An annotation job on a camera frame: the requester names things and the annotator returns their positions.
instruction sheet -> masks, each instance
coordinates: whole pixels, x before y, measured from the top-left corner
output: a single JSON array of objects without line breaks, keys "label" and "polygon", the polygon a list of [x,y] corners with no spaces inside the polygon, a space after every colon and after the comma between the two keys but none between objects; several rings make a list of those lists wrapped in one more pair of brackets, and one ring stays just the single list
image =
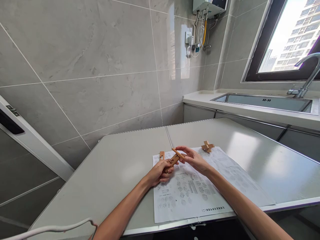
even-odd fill
[{"label": "instruction sheet", "polygon": [[[205,152],[201,147],[192,149],[257,206],[275,204],[275,201],[220,147],[212,148],[211,153]],[[165,159],[172,158],[174,154],[174,151],[166,152]],[[152,158],[155,165],[159,161],[159,154]],[[169,182],[159,183],[154,187],[155,223],[233,211],[210,180],[191,165],[180,163],[174,168]]]}]

gray table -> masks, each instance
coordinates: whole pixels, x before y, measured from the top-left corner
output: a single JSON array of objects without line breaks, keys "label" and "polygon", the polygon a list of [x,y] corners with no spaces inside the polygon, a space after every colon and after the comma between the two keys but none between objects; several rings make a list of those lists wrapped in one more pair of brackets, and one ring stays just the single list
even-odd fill
[{"label": "gray table", "polygon": [[[276,201],[276,205],[262,207],[262,210],[278,211],[320,202],[319,163],[229,119],[220,118],[105,136],[31,229],[73,224],[87,217],[101,223],[151,169],[152,155],[170,151],[172,146],[199,147],[204,140],[221,147]],[[151,189],[138,205],[124,235],[232,216],[235,213],[155,224]],[[45,233],[32,239],[88,236],[92,231],[93,227],[86,224],[64,234]]]}]

electrical outlet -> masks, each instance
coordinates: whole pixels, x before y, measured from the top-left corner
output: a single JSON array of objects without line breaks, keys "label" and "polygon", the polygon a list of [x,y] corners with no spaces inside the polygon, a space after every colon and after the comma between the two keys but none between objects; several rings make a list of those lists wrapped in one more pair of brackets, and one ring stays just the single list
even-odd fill
[{"label": "electrical outlet", "polygon": [[190,40],[189,37],[192,37],[192,33],[191,32],[186,32],[186,39],[185,39],[185,43],[189,44]]}]

stainless steel sink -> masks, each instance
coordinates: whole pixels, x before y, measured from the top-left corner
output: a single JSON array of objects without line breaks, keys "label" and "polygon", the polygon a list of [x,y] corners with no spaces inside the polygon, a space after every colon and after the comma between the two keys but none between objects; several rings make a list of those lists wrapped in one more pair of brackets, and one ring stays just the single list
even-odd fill
[{"label": "stainless steel sink", "polygon": [[319,115],[318,98],[271,97],[267,95],[227,93],[211,99],[211,101]]}]

hand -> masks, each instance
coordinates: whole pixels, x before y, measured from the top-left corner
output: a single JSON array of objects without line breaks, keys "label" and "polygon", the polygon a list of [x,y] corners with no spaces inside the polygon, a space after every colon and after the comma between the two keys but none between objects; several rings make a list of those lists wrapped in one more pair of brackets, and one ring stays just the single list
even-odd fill
[{"label": "hand", "polygon": [[189,163],[195,170],[197,170],[202,175],[205,175],[207,170],[211,168],[209,163],[206,162],[196,151],[192,150],[186,146],[178,146],[176,150],[180,150],[185,152],[186,154],[182,154],[185,156],[184,159],[180,158],[181,163]]},{"label": "hand", "polygon": [[148,172],[145,176],[147,182],[150,184],[150,187],[157,185],[159,182],[168,182],[172,176],[174,167],[168,170],[168,173],[163,171],[164,168],[170,167],[170,159],[161,160]]}]

